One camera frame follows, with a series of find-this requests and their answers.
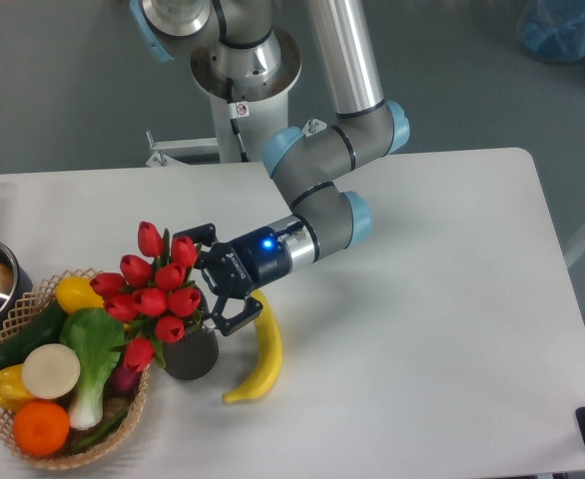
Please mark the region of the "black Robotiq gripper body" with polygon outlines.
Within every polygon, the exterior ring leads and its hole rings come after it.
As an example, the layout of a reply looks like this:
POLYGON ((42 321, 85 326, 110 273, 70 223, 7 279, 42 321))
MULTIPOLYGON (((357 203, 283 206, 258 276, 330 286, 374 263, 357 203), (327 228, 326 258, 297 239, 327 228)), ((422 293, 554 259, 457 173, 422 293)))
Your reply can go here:
POLYGON ((292 260, 278 231, 261 227, 200 254, 199 267, 211 292, 243 299, 292 270, 292 260))

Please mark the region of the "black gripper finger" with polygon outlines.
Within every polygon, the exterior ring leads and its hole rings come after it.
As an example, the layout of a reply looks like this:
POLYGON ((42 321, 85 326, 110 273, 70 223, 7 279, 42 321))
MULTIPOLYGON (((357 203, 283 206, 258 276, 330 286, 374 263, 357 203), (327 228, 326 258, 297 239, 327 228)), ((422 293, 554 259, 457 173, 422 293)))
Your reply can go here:
POLYGON ((232 335, 248 323, 256 320, 261 314, 263 304, 246 296, 243 299, 243 309, 233 316, 224 316, 229 298, 220 295, 208 313, 202 315, 202 328, 206 332, 218 331, 221 335, 232 335))
POLYGON ((217 229, 212 223, 203 224, 173 234, 173 239, 188 237, 193 243, 211 247, 218 242, 217 229))

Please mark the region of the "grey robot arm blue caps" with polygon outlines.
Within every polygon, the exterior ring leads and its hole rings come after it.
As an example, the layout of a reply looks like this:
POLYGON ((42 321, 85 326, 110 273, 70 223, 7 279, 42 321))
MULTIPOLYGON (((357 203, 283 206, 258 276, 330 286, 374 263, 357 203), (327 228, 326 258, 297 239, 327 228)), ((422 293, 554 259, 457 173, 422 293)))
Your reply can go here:
POLYGON ((130 9, 161 61, 170 59, 165 39, 195 41, 191 71, 210 100, 213 148, 224 163, 263 164, 291 211, 227 242, 211 225, 189 230, 205 246, 197 268, 217 299, 204 328, 230 335, 261 313, 256 289, 369 236, 366 201, 335 181, 400 149, 409 123, 383 95, 358 1, 306 5, 336 120, 304 128, 288 123, 300 52, 273 22, 270 2, 133 1, 130 9))

